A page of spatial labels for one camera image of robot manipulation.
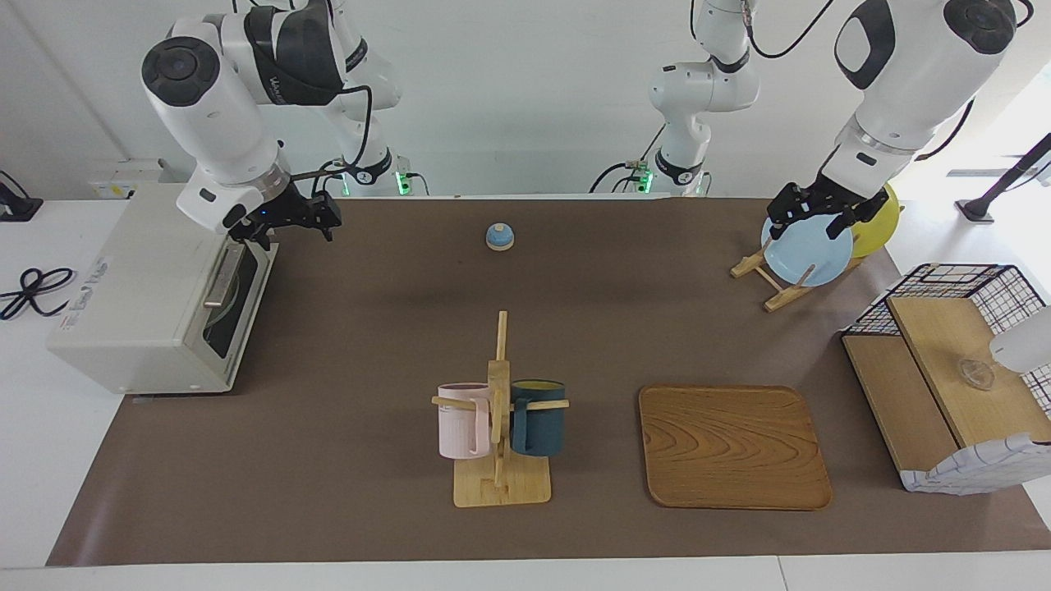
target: wooden base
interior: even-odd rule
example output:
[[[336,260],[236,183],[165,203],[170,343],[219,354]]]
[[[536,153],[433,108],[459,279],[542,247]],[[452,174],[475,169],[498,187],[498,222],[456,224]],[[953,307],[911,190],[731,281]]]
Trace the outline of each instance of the wooden base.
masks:
[[[533,505],[551,501],[551,469],[547,457],[503,454],[504,486],[497,488],[494,460],[499,452],[478,460],[457,460],[453,469],[453,504],[460,509]]]
[[[899,471],[926,472],[960,449],[905,339],[851,334],[843,346]]]

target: white wall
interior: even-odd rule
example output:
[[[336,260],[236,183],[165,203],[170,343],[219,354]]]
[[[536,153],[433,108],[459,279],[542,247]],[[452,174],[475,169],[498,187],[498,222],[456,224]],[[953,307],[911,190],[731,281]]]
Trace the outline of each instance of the white wall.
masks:
[[[837,2],[787,58],[754,58],[763,78],[759,102],[709,117],[714,193],[772,195],[788,180],[812,179],[861,99],[831,53],[857,3]],[[380,115],[390,141],[442,193],[579,192],[606,165],[640,155],[661,123],[646,98],[650,79],[666,63],[705,57],[689,38],[688,4],[351,0],[370,45],[405,80],[403,103]],[[821,4],[764,2],[761,45],[785,46]],[[77,185],[85,163],[120,151],[189,171],[143,96],[139,68],[176,18],[227,12],[228,2],[0,0],[0,166],[56,198],[88,196]],[[28,30],[4,14],[11,8]],[[1051,58],[1049,23],[1045,7],[1019,33],[961,147]],[[27,55],[40,53],[26,49],[32,36],[58,64],[46,79],[35,69],[40,56]],[[315,116],[265,110],[296,169],[337,154]],[[90,111],[100,124],[83,115]]]

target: label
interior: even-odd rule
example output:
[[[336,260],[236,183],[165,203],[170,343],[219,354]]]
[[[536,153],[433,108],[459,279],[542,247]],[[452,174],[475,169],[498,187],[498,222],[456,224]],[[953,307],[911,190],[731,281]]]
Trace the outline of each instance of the label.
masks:
[[[81,284],[77,294],[69,299],[66,312],[62,315],[62,322],[59,323],[59,330],[69,331],[77,326],[81,314],[87,309],[87,305],[91,302],[91,297],[95,295],[95,289],[102,282],[102,278],[105,277],[112,262],[112,257],[99,257],[95,261],[95,264],[91,265],[87,273],[87,279]]]

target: mug handle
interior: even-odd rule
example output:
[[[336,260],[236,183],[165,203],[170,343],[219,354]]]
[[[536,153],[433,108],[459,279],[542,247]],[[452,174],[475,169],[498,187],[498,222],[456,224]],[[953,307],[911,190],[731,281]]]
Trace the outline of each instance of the mug handle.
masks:
[[[474,399],[474,444],[471,446],[471,455],[478,455],[480,445],[478,442],[489,441],[489,401],[485,399]]]
[[[514,436],[511,440],[513,448],[520,449],[522,451],[529,451],[528,439],[526,433],[526,407],[529,406],[531,401],[527,398],[520,398],[515,401],[515,428]]]

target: wooden mug rack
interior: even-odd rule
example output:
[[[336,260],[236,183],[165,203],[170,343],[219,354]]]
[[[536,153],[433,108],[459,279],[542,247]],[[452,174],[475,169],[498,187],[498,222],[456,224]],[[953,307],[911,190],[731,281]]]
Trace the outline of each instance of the wooden mug rack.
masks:
[[[511,449],[511,362],[507,360],[508,312],[501,310],[496,329],[496,359],[489,362],[490,440],[493,453],[457,460],[453,469],[453,504],[459,508],[530,505],[551,501],[551,468],[547,457],[521,455]],[[431,404],[475,410],[474,404],[433,396]],[[530,403],[527,410],[569,408],[570,401]]]

